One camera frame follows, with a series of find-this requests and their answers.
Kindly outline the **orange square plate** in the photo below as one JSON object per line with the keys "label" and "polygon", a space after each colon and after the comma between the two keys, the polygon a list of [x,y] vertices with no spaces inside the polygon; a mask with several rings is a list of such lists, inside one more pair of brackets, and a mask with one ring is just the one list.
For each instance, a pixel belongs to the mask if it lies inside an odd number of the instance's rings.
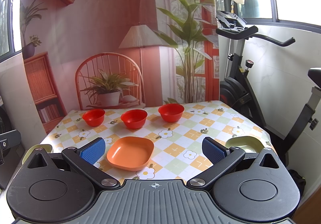
{"label": "orange square plate", "polygon": [[118,139],[107,152],[107,161],[118,169],[142,170],[150,161],[154,143],[144,137],[128,136]]}

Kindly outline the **red bowl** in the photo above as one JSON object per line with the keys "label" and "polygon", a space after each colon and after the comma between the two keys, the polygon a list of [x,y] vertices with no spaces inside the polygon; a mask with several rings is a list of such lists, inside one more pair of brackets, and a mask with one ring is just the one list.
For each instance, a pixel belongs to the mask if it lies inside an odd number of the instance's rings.
{"label": "red bowl", "polygon": [[165,122],[177,122],[182,117],[184,106],[177,103],[164,104],[158,108],[158,112]]}
{"label": "red bowl", "polygon": [[142,128],[146,122],[148,113],[141,109],[134,109],[124,112],[121,115],[121,120],[129,129]]}
{"label": "red bowl", "polygon": [[89,110],[82,115],[82,119],[88,126],[98,127],[105,120],[105,111],[103,109]]}

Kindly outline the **checkered floral tablecloth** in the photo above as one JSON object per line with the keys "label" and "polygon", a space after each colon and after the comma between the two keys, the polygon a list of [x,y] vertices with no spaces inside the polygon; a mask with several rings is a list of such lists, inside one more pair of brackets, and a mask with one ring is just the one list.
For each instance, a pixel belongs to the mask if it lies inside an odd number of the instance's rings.
{"label": "checkered floral tablecloth", "polygon": [[207,136],[222,145],[229,139],[252,136],[264,147],[271,147],[270,136],[262,128],[215,100],[184,105],[184,113],[175,123],[165,122],[157,107],[145,108],[147,119],[140,129],[128,129],[121,120],[124,109],[105,111],[105,120],[98,127],[90,127],[82,119],[84,111],[72,110],[45,137],[42,143],[50,144],[53,152],[74,146],[82,147],[97,137],[104,139],[106,148],[122,137],[145,137],[154,143],[152,157],[141,171],[125,171],[112,167],[106,156],[95,164],[97,168],[116,178],[189,180],[211,166],[203,155],[201,143]]}

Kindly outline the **printed room backdrop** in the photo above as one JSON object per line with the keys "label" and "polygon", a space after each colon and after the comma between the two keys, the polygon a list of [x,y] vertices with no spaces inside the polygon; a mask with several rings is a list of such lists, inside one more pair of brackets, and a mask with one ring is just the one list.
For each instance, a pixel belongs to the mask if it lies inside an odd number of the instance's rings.
{"label": "printed room backdrop", "polygon": [[71,110],[219,98],[215,0],[21,0],[24,67],[49,133]]}

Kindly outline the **green square plate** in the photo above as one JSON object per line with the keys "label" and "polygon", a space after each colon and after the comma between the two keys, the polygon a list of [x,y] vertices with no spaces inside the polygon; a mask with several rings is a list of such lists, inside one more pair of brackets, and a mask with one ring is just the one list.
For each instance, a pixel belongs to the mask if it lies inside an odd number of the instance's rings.
{"label": "green square plate", "polygon": [[246,153],[259,153],[264,148],[264,145],[255,137],[240,136],[226,141],[225,147],[239,147],[245,150]]}
{"label": "green square plate", "polygon": [[24,155],[24,158],[22,159],[22,164],[24,164],[28,157],[33,153],[34,150],[45,150],[47,153],[51,153],[53,150],[53,147],[50,144],[38,144],[32,146]]}

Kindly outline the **black exercise bike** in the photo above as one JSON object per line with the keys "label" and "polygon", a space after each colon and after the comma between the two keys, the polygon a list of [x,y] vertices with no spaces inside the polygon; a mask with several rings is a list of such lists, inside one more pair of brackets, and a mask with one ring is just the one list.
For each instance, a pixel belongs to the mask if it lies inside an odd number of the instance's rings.
{"label": "black exercise bike", "polygon": [[309,31],[250,25],[234,13],[216,13],[227,57],[220,100],[265,130],[278,154],[290,150],[320,120],[320,67],[304,37]]}

